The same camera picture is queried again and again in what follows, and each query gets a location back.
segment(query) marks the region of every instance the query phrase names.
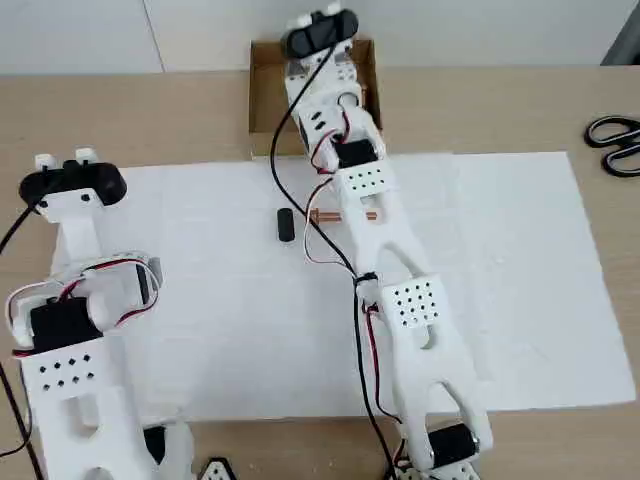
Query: white paper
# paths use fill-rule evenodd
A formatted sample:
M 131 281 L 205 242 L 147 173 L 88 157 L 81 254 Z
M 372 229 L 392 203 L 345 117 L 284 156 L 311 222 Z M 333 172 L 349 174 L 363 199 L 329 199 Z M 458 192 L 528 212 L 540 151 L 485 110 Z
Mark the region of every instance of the white paper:
M 564 153 L 392 161 L 413 227 L 443 275 L 489 409 L 635 398 Z M 300 160 L 279 160 L 279 171 L 301 201 L 318 181 Z M 364 413 L 351 279 L 339 267 L 305 260 L 301 219 L 295 242 L 277 240 L 276 209 L 288 205 L 264 162 L 123 174 L 127 196 L 100 223 L 105 254 L 158 255 L 165 278 L 156 308 L 122 328 L 146 420 Z M 336 203 L 327 193 L 318 206 Z M 326 231 L 352 253 L 344 226 Z M 315 237 L 312 251 L 330 256 Z M 381 268 L 386 279 L 400 274 L 389 258 Z M 393 410 L 388 338 L 377 323 L 382 398 Z M 437 393 L 432 402 L 435 412 L 452 408 Z

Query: white 3d-printed robot arm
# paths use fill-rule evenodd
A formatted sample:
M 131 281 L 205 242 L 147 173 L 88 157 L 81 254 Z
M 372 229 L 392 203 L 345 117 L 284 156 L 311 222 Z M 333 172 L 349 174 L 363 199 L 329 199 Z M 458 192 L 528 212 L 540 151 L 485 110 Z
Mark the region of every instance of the white 3d-printed robot arm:
M 152 456 L 136 410 L 122 338 L 113 330 L 151 308 L 159 263 L 139 252 L 102 257 L 95 221 L 126 191 L 117 168 L 92 149 L 60 168 L 36 157 L 21 196 L 59 223 L 67 262 L 45 282 L 24 287 L 5 314 L 21 350 L 24 383 L 50 480 L 191 480 L 193 439 L 185 423 L 164 426 Z
M 469 462 L 492 447 L 493 437 L 470 353 L 453 321 L 440 276 L 430 267 L 410 227 L 384 142 L 371 115 L 361 107 L 362 89 L 348 56 L 352 40 L 339 35 L 337 43 L 318 40 L 318 32 L 331 27 L 349 31 L 345 24 L 354 23 L 351 16 L 355 17 L 332 5 L 324 13 L 301 17 L 294 25 L 289 38 L 303 37 L 303 32 L 308 42 L 294 38 L 285 47 L 290 57 L 285 77 L 290 104 L 317 66 L 327 55 L 330 58 L 292 117 L 312 164 L 319 172 L 333 175 L 342 219 L 356 247 L 357 276 L 373 273 L 377 277 L 385 249 L 410 272 L 410 278 L 401 283 L 363 282 L 359 294 L 370 304 L 378 303 L 391 333 L 393 392 L 402 420 L 400 433 L 407 439 L 413 467 L 425 477 L 467 478 L 459 474 L 462 469 L 472 478 L 475 473 Z M 371 207 L 378 211 L 376 222 L 367 218 Z M 458 404 L 463 423 L 428 433 L 428 393 L 436 384 Z

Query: cardboard box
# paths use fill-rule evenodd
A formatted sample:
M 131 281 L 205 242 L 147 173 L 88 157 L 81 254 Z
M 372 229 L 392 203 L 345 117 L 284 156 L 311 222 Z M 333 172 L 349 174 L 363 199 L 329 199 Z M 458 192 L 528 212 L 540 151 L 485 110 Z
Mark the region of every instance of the cardboard box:
M 373 41 L 354 40 L 351 58 L 358 70 L 358 82 L 363 86 L 364 107 L 382 130 Z M 279 42 L 252 42 L 249 72 L 249 137 L 253 156 L 269 155 L 273 133 L 287 111 L 284 87 L 286 63 Z M 304 153 L 300 134 L 293 120 L 289 119 L 278 140 L 278 154 Z

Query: table surface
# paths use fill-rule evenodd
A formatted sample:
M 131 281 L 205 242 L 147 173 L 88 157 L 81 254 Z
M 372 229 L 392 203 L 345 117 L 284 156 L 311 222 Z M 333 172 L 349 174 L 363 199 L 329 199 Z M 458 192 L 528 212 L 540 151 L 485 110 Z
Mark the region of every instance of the table surface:
M 636 380 L 640 374 L 640 180 L 599 167 L 581 140 L 602 114 L 640 115 L 640 69 L 379 69 L 392 153 L 569 152 Z M 0 224 L 22 208 L 16 194 L 33 155 L 72 156 L 93 145 L 117 165 L 249 159 L 246 72 L 93 77 L 0 77 Z M 0 296 L 47 273 L 54 227 L 32 216 L 0 262 Z M 2 357 L 11 342 L 0 336 Z M 15 382 L 15 365 L 11 365 Z M 598 379 L 593 379 L 598 388 Z M 495 449 L 485 479 L 632 478 L 640 471 L 638 403 L 492 415 Z M 18 443 L 0 401 L 0 450 Z M 385 424 L 393 438 L 393 427 Z M 199 468 L 229 456 L 242 479 L 379 478 L 383 459 L 364 419 L 194 425 Z M 0 460 L 0 476 L 33 478 L 26 455 Z

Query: black scissors handle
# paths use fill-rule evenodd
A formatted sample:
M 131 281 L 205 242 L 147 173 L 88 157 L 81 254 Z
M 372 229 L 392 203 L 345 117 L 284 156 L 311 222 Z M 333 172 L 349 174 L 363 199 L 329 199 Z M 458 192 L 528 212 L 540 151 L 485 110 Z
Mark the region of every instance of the black scissors handle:
M 608 137 L 596 136 L 596 130 L 603 125 L 623 126 L 626 127 L 626 130 Z M 640 143 L 634 141 L 636 138 L 640 138 L 640 122 L 619 115 L 599 118 L 589 124 L 584 132 L 584 141 L 590 147 L 604 148 L 614 145 L 620 147 L 618 150 L 610 152 L 603 157 L 602 168 L 610 175 L 623 178 L 640 176 L 640 167 L 621 169 L 615 165 L 618 160 L 640 153 Z
M 609 135 L 608 137 L 600 138 L 596 135 L 596 130 L 603 125 L 623 126 L 627 127 L 627 130 L 622 133 L 616 133 Z M 636 137 L 640 137 L 640 122 L 633 118 L 622 117 L 619 115 L 610 115 L 608 117 L 599 118 L 589 124 L 584 132 L 584 141 L 587 145 L 593 148 L 609 147 L 611 145 L 619 145 L 623 147 L 626 144 L 631 143 Z
M 621 169 L 615 166 L 615 163 L 626 157 L 630 157 L 636 153 L 640 153 L 640 143 L 630 143 L 626 148 L 621 148 L 620 150 L 616 150 L 611 153 L 607 153 L 602 158 L 602 168 L 609 175 L 613 175 L 614 177 L 621 178 L 629 178 L 629 177 L 639 177 L 640 176 L 640 167 L 638 168 L 629 168 L 629 169 Z

